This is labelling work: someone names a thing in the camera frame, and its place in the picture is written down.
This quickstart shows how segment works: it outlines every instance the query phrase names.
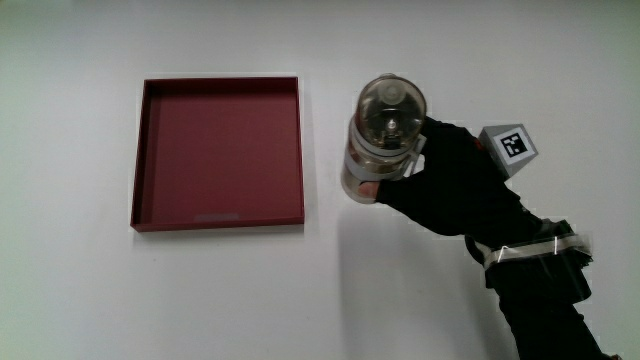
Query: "square tray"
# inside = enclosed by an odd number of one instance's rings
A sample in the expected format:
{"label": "square tray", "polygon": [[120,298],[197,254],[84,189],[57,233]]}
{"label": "square tray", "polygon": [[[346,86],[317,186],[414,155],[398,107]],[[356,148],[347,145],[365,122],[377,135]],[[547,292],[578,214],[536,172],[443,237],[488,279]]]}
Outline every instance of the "square tray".
{"label": "square tray", "polygon": [[302,223],[296,77],[145,81],[134,229]]}

